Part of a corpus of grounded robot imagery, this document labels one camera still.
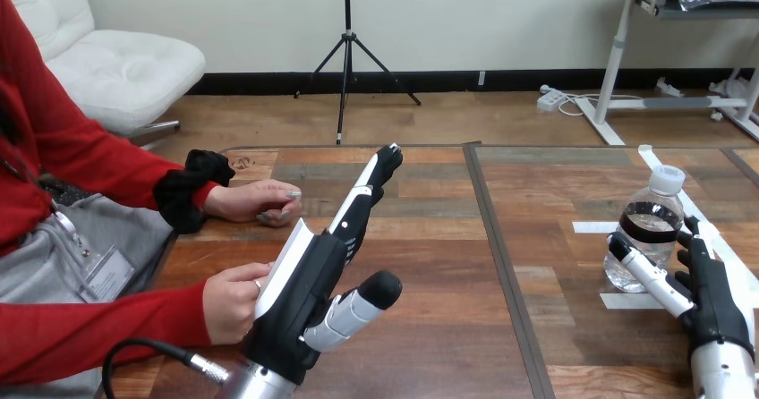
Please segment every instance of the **white leather armchair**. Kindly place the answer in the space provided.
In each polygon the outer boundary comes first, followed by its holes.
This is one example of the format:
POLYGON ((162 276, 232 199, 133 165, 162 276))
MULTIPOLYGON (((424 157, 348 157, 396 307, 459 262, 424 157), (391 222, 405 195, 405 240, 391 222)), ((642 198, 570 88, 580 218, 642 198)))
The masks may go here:
POLYGON ((179 122, 156 123, 203 75, 197 47, 178 39, 95 30, 87 0, 13 0, 47 67, 89 118, 136 136, 179 122))

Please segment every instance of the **water bottle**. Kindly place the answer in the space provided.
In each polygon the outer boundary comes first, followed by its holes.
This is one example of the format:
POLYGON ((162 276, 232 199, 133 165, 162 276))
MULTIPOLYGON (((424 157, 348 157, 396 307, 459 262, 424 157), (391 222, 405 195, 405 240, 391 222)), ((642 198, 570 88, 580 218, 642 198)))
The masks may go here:
MULTIPOLYGON (((653 169, 648 187, 637 191, 625 206, 617 232, 623 233, 656 266, 666 269, 675 250, 678 231, 683 225, 683 204, 677 194, 683 188, 685 173, 674 166, 653 169)), ((606 277, 619 290, 645 292, 645 288, 611 253, 603 260, 606 277)))

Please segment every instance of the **black cable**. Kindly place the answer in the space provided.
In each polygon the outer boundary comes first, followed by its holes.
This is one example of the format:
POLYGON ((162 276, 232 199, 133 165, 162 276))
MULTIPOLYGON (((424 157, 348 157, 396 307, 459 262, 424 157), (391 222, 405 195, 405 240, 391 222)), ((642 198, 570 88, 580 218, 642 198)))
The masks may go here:
POLYGON ((195 355, 194 352, 188 352, 187 350, 184 350, 177 346, 156 341, 153 339, 148 339, 148 338, 125 339, 122 342, 114 345, 114 348, 112 348, 111 351, 108 352, 108 354, 106 355, 106 360, 103 362, 103 392, 106 394, 107 399, 115 399, 114 389, 111 387, 111 377, 114 375, 114 357, 123 348, 126 348, 130 345, 142 345, 144 347, 152 348, 153 350, 163 353, 168 357, 177 359, 178 361, 183 363, 185 366, 190 365, 190 360, 192 359, 192 356, 195 355))

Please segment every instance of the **person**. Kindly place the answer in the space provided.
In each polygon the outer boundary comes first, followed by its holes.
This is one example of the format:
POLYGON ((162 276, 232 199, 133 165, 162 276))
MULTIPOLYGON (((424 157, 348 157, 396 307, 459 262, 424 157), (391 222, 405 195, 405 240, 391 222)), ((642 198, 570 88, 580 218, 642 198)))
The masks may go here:
MULTIPOLYGON (((234 173, 220 155, 194 151, 182 167, 118 139, 67 96, 11 0, 0 0, 0 32, 0 396, 93 397, 97 367, 127 337, 239 342, 266 264, 113 294, 152 272, 172 228, 198 230, 206 216, 283 226, 301 210, 300 190, 273 180, 228 188, 234 173), (42 170, 100 194, 54 206, 42 170)), ((148 355, 131 347, 117 360, 148 355)))

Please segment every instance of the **robotic hand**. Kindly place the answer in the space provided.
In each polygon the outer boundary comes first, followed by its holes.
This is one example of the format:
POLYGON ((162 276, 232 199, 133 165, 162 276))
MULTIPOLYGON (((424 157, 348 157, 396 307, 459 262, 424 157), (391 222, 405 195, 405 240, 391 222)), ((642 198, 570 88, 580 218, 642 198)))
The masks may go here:
POLYGON ((698 399, 755 398, 754 313, 741 290, 740 277, 714 259, 713 225, 686 219, 693 235, 680 232, 687 250, 678 260, 688 274, 671 276, 619 232, 609 235, 609 250, 670 314, 688 335, 688 361, 698 399))
POLYGON ((378 151, 322 234, 298 222, 256 302, 241 365, 223 381, 218 399, 289 398, 322 352, 342 344, 396 302, 402 286, 387 271, 343 295, 329 296, 361 246, 382 185, 402 161, 396 144, 378 151))

